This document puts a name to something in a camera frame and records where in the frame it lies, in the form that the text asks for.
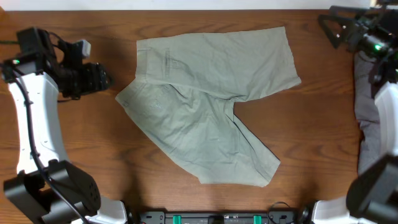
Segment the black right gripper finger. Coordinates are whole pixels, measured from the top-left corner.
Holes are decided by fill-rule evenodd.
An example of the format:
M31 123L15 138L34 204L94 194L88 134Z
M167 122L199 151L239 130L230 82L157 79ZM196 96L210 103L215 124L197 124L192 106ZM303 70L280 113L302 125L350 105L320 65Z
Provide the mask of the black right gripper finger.
M351 27L350 18L321 14L318 16L318 23L335 49L347 40Z
M331 6L328 10L328 15L331 16L332 18L342 17L342 18L358 19L369 11L370 8Z

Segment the light green shorts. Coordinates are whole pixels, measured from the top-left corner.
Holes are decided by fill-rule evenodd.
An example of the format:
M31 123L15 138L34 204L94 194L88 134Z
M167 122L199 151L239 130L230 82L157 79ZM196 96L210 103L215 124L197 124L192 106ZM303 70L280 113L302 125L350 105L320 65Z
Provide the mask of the light green shorts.
M136 55L116 101L156 146L203 184L270 183L280 160L234 104L300 84L284 27L144 39Z

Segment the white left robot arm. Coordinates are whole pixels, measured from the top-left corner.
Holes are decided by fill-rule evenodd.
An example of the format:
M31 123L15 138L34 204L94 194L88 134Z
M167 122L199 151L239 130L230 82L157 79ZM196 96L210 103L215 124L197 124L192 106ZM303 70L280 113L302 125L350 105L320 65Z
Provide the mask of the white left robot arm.
M129 223L120 200L100 194L91 175L74 166L63 144L58 102L107 90L111 77L89 63L91 45L32 27L17 33L20 52L1 64L15 102L20 153L17 175L4 181L6 198L33 223Z

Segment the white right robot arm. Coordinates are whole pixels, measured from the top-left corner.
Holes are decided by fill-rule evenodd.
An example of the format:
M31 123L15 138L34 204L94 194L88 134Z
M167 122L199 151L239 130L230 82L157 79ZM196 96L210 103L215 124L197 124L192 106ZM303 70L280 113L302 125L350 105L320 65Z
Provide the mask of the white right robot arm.
M397 223L397 1L331 6L318 22L334 48L355 54L354 113L363 132L348 193L306 207L299 223Z

